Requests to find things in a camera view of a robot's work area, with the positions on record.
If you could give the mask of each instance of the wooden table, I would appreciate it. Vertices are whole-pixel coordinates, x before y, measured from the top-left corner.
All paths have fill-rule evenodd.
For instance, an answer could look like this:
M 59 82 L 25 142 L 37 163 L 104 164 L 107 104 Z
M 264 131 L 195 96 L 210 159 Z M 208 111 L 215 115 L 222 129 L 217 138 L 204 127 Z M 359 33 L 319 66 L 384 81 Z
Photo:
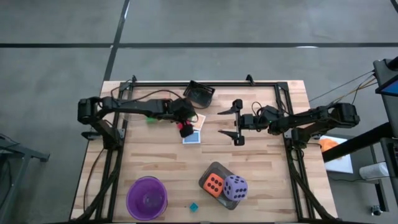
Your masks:
M 303 81 L 287 81 L 294 113 L 309 109 L 309 102 Z M 101 97 L 110 96 L 110 90 L 120 82 L 104 82 Z M 133 98 L 148 94 L 158 88 L 135 87 Z M 170 87 L 182 95 L 185 88 Z M 170 93 L 157 93 L 150 98 L 175 98 Z M 235 115 L 217 115 L 231 107 L 233 100 L 243 100 L 242 113 L 252 113 L 251 104 L 258 101 L 262 106 L 275 103 L 275 92 L 269 87 L 217 87 L 211 106 L 197 113 L 206 116 L 201 131 L 201 144 L 183 145 L 175 124 L 159 121 L 147 124 L 141 115 L 121 117 L 128 119 L 126 143 L 119 177 L 117 199 L 114 208 L 114 222 L 134 222 L 126 208 L 126 195 L 138 178 L 154 176 L 167 189 L 169 204 L 157 222 L 288 222 L 297 221 L 292 187 L 286 162 L 282 136 L 272 136 L 266 130 L 243 131 L 244 146 L 233 146 L 230 138 L 218 133 L 219 129 L 234 130 Z M 106 119 L 112 121 L 113 115 Z M 91 141 L 81 171 L 80 183 L 71 218 L 83 213 L 83 192 L 88 174 L 102 141 Z M 323 164 L 322 153 L 317 145 L 309 144 L 304 150 L 305 166 L 312 192 L 327 211 L 336 217 L 336 209 Z M 87 204 L 98 193 L 104 167 L 105 154 L 97 163 L 88 187 Z M 214 161 L 223 164 L 236 175 L 244 177 L 249 186 L 247 199 L 240 202 L 235 210 L 227 210 L 198 185 L 198 180 Z M 103 214 L 108 211 L 110 190 L 105 197 Z M 306 206 L 302 191 L 300 200 L 305 217 Z M 199 209 L 190 212 L 195 202 Z

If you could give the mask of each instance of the gray floor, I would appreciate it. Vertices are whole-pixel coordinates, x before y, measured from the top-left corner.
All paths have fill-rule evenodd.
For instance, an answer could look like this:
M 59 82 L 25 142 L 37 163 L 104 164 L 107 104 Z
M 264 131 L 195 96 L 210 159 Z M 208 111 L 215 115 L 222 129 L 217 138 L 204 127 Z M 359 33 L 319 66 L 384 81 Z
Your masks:
M 0 43 L 112 42 L 123 0 L 0 2 Z M 398 13 L 389 0 L 177 1 L 132 0 L 121 42 L 393 42 Z M 350 49 L 119 49 L 111 80 L 305 80 L 314 98 L 360 74 L 395 48 Z M 110 49 L 0 49 L 0 133 L 50 152 L 33 161 L 13 223 L 68 219 L 80 175 L 87 127 L 76 120 L 80 98 L 100 92 Z M 329 103 L 360 81 L 311 102 Z M 361 123 L 333 133 L 356 135 L 385 121 L 381 97 L 368 88 L 356 103 Z M 339 217 L 393 223 L 391 212 L 372 217 L 368 184 L 331 181 Z

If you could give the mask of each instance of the card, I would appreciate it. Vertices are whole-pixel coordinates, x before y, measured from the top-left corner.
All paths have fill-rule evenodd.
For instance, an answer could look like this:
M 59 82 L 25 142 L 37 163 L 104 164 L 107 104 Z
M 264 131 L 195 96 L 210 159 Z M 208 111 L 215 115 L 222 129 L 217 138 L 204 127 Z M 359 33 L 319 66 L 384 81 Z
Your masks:
M 193 129 L 200 131 L 201 127 L 203 126 L 203 123 L 205 122 L 206 116 L 202 115 L 202 114 L 197 114 L 198 118 L 196 116 L 192 117 L 192 121 L 196 121 L 196 122 L 191 122 Z
M 200 131 L 194 131 L 193 134 L 183 138 L 182 144 L 200 144 Z

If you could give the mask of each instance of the orange die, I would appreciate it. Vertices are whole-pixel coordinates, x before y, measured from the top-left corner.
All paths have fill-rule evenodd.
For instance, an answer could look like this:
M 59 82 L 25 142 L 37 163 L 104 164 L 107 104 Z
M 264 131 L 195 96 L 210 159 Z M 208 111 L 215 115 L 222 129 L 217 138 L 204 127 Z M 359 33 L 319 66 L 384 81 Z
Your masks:
M 218 197 L 223 191 L 224 180 L 216 174 L 210 174 L 203 188 L 212 196 Z

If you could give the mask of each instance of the purple plastic bowl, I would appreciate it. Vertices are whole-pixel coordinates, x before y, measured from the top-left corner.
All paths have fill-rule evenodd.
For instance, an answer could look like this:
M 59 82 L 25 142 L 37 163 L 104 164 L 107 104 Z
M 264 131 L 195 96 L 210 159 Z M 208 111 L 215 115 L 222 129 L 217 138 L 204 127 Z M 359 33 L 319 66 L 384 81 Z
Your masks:
M 136 220 L 153 220 L 166 210 L 166 188 L 155 177 L 141 177 L 130 187 L 126 205 Z

